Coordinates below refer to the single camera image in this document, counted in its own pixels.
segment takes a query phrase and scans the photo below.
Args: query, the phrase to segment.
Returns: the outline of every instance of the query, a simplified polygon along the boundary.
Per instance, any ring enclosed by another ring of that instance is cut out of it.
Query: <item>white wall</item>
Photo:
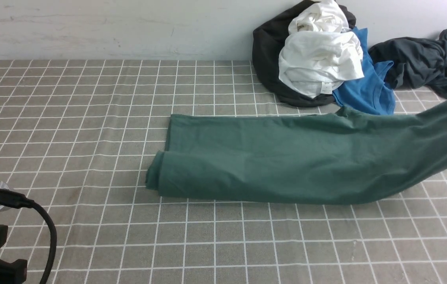
[[[252,30],[297,0],[0,0],[0,59],[251,58]],[[339,0],[370,44],[432,37],[447,0]]]

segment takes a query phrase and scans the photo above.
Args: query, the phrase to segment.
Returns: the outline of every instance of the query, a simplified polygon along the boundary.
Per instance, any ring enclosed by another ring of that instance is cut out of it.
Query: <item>clothing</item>
[[[384,79],[387,71],[393,66],[392,61],[377,62],[368,53],[368,29],[353,29],[361,41],[364,50],[362,70],[364,78],[345,81],[333,94],[339,106],[349,106],[355,110],[376,114],[394,114],[395,98],[394,92],[385,86]]]
[[[288,26],[294,18],[315,2],[303,0],[285,10],[254,30],[252,62],[259,81],[283,103],[300,107],[317,107],[334,102],[332,95],[319,95],[314,99],[292,90],[279,79],[278,57],[289,36]],[[355,27],[355,16],[345,6],[339,5],[348,21],[349,28]]]
[[[342,9],[334,0],[323,0],[295,17],[288,26],[289,34],[298,31],[347,32],[348,21]]]
[[[429,86],[447,99],[447,29],[438,40],[401,37],[369,49],[374,62],[393,61],[385,81],[392,88]]]
[[[206,200],[360,204],[445,169],[447,101],[416,115],[172,115],[146,187]]]
[[[280,52],[279,79],[307,97],[332,94],[343,81],[364,77],[362,48],[334,0],[308,7],[289,25]]]

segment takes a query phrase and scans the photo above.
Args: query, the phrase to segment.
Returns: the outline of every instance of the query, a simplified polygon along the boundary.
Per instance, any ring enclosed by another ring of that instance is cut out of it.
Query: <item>blue shirt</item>
[[[392,61],[378,62],[373,60],[368,53],[368,29],[353,31],[361,41],[362,71],[364,78],[345,81],[332,92],[339,106],[348,106],[355,110],[375,114],[394,114],[395,98],[393,90],[384,83],[387,71],[392,67]]]

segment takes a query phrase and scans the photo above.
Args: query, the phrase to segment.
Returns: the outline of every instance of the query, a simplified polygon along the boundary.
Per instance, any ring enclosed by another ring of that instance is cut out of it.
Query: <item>power cord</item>
[[[7,189],[0,189],[0,205],[16,209],[33,208],[41,215],[48,225],[48,230],[50,231],[50,250],[48,251],[48,261],[46,262],[45,272],[39,282],[39,284],[46,284],[48,282],[48,277],[52,272],[55,252],[57,250],[57,229],[55,228],[52,218],[50,218],[48,212],[34,200],[27,198],[24,194]]]

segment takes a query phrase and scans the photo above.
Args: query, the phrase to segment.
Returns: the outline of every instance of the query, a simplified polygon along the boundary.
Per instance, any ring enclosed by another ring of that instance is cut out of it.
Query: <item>green shirt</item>
[[[146,187],[160,196],[360,204],[447,169],[447,101],[417,115],[172,115]]]

